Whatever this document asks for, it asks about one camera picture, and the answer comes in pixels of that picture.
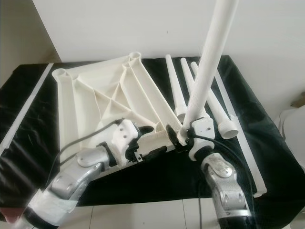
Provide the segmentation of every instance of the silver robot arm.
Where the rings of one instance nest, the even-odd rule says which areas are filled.
[[[112,141],[76,154],[47,188],[38,190],[14,229],[56,229],[74,210],[87,185],[111,166],[124,166],[138,148],[141,132],[124,119],[113,132]]]
[[[214,139],[213,120],[203,117],[191,122],[190,127],[188,143],[193,147],[189,157],[199,162],[205,175],[221,229],[256,229],[255,219],[237,182],[234,166],[214,151],[214,143],[198,138],[205,136]]]

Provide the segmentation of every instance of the floor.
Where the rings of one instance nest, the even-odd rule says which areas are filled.
[[[201,199],[202,228],[219,229],[211,198]],[[304,229],[305,214],[296,227]],[[0,222],[1,229],[10,225]],[[154,203],[78,207],[60,229],[199,229],[198,199]]]

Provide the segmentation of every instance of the white plastic tube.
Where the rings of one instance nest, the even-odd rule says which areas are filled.
[[[198,74],[198,65],[196,62],[191,63],[191,68],[195,75]],[[218,124],[218,131],[223,139],[233,138],[238,134],[236,125],[229,119],[223,107],[220,105],[214,92],[210,89],[208,98],[208,105],[213,113],[213,116]]]
[[[166,59],[166,65],[168,74],[171,81],[171,87],[173,92],[173,100],[175,103],[175,114],[180,122],[184,121],[185,113],[187,110],[187,107],[185,105],[184,97],[181,91],[181,87],[178,81],[178,77],[175,71],[175,68],[173,66],[172,58],[170,55],[165,56]]]
[[[193,92],[188,103],[183,126],[177,136],[182,144],[185,144],[186,131],[190,127],[190,122],[199,117],[207,100],[237,4],[238,0],[217,0],[216,2]]]
[[[180,62],[181,62],[184,78],[185,78],[185,81],[186,81],[187,90],[189,91],[189,95],[191,96],[192,90],[193,90],[193,86],[194,86],[194,79],[193,79],[191,70],[189,68],[189,65],[187,64],[186,59],[185,58],[181,58]],[[200,117],[209,117],[209,115],[205,111],[204,107],[201,110]]]

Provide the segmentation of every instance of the black fabric covering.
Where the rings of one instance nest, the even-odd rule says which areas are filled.
[[[198,58],[187,58],[187,61],[198,62]],[[165,59],[143,59],[142,62],[174,109]],[[180,58],[173,58],[173,63],[187,102],[189,95]],[[58,63],[52,67],[9,149],[1,155],[0,207],[26,206],[36,190],[44,187],[52,160],[59,151],[57,85],[51,72],[84,64],[87,63]],[[46,64],[21,65],[1,88],[1,140],[45,67]],[[254,200],[256,220],[262,228],[282,228],[305,206],[304,172],[229,56],[221,58],[218,70],[268,189],[267,194]],[[224,105],[215,81],[212,89]],[[223,140],[216,131],[216,139],[244,160],[236,138]],[[249,197],[244,170],[225,154],[224,157],[235,165],[238,181]],[[201,196],[211,197],[198,165],[188,158],[187,152],[172,151],[91,182],[79,206],[196,198],[199,181]]]

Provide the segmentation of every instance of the round hole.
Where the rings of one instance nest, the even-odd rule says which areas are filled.
[[[223,139],[230,139],[238,134],[238,130],[230,130],[223,134]]]
[[[60,76],[60,75],[64,75],[65,73],[66,73],[65,69],[59,68],[52,72],[52,76]]]
[[[140,58],[141,57],[141,53],[139,52],[132,52],[129,54],[129,57],[134,59],[134,58]]]

